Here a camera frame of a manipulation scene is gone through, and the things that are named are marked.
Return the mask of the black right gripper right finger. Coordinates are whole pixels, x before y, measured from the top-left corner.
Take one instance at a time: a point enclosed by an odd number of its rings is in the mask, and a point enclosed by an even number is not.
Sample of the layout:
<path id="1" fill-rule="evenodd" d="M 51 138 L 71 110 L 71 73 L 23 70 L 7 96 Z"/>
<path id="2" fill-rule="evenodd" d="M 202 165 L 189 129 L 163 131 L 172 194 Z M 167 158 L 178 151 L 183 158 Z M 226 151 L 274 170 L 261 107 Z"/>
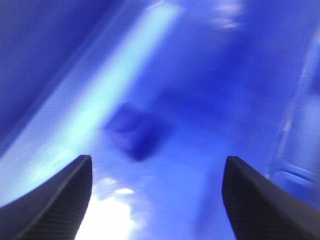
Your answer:
<path id="1" fill-rule="evenodd" d="M 320 212 L 237 156 L 225 161 L 223 205 L 237 240 L 318 240 Z"/>

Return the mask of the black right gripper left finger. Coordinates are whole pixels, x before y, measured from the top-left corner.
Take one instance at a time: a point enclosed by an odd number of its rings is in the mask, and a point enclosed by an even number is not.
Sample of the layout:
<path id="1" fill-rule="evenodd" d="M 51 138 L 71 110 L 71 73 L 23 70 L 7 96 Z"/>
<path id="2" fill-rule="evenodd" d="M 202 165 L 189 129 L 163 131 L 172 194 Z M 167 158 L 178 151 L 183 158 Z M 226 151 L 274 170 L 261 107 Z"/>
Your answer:
<path id="1" fill-rule="evenodd" d="M 93 163 L 80 155 L 32 191 L 0 208 L 2 240 L 73 240 L 92 194 Z"/>

